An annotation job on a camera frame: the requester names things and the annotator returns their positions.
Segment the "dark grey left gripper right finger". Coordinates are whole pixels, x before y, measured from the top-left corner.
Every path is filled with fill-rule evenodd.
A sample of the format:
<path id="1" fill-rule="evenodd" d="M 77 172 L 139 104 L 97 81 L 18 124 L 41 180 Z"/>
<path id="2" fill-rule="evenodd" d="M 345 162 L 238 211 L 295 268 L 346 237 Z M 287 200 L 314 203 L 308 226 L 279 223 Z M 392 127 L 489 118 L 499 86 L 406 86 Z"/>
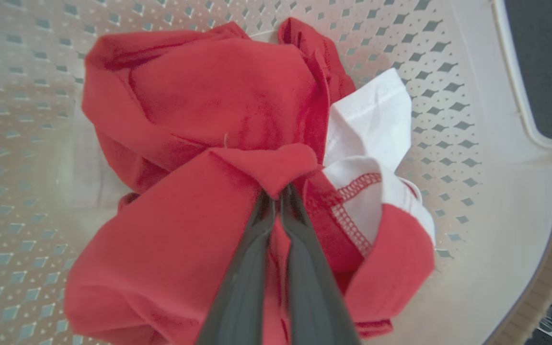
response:
<path id="1" fill-rule="evenodd" d="M 280 197 L 280 220 L 290 249 L 288 301 L 293 345 L 359 345 L 361 339 L 294 185 Z"/>

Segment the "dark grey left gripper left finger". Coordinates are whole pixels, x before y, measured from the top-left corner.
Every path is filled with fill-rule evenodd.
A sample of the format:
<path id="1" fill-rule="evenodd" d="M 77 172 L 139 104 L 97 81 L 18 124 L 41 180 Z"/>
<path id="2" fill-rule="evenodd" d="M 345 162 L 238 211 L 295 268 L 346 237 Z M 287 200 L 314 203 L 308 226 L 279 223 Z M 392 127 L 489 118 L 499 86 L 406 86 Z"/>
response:
<path id="1" fill-rule="evenodd" d="M 266 253 L 275 220 L 275 201 L 263 191 L 198 334 L 197 345 L 262 344 Z"/>

